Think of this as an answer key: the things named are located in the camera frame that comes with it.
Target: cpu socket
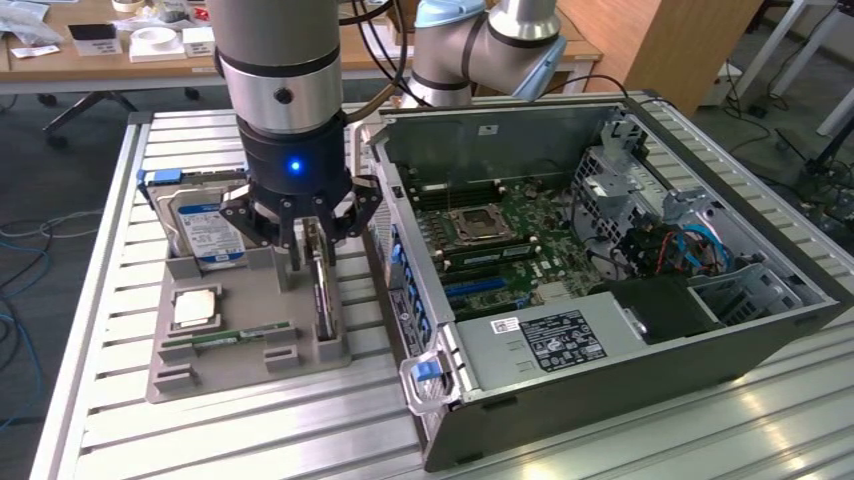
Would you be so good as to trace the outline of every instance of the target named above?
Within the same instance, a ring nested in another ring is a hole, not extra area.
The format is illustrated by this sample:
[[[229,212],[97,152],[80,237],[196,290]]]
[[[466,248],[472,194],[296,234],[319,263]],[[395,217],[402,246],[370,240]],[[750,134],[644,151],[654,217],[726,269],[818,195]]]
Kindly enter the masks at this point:
[[[459,243],[464,245],[514,238],[514,232],[495,205],[451,210],[451,220]]]

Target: red cable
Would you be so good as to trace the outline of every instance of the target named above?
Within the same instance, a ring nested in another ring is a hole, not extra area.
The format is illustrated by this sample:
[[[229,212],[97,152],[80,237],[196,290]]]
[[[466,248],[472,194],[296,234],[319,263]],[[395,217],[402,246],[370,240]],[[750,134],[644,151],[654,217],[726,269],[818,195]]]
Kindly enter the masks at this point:
[[[655,269],[656,275],[662,271],[662,263],[664,263],[664,251],[667,250],[667,242],[670,241],[675,233],[676,232],[670,232],[667,235],[664,235],[664,241],[662,242],[662,250],[658,254],[658,268]]]

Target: power supply label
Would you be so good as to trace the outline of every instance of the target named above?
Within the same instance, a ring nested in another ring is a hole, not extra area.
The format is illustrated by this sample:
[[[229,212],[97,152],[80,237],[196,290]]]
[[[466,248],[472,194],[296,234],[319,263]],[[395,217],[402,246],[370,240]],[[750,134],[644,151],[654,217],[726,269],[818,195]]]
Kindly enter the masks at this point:
[[[547,372],[607,357],[578,310],[528,320],[519,325],[539,366]]]
[[[228,262],[245,252],[240,232],[219,213],[217,204],[177,207],[187,240],[196,258],[207,263]]]

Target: motherboard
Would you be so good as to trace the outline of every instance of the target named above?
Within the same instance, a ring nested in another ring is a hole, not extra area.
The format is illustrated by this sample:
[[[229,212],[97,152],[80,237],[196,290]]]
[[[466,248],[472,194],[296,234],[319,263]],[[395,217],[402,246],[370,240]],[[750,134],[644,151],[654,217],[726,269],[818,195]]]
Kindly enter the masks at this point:
[[[562,183],[555,175],[410,187],[458,321],[583,297],[602,283],[571,228]]]

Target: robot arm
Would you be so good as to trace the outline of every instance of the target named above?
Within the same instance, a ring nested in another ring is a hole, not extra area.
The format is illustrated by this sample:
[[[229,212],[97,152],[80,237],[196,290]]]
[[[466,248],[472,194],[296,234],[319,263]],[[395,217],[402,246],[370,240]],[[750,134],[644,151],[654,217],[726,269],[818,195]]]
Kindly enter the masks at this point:
[[[376,178],[352,177],[344,163],[338,2],[207,5],[249,167],[248,190],[225,199],[221,212],[257,244],[291,250],[298,268],[294,221],[315,217],[332,247],[362,233],[382,202]],[[555,0],[503,0],[487,14],[483,0],[423,0],[414,95],[432,106],[467,104],[474,81],[535,100],[566,46],[554,8]],[[386,88],[374,108],[392,91]],[[336,218],[351,191],[354,206]]]

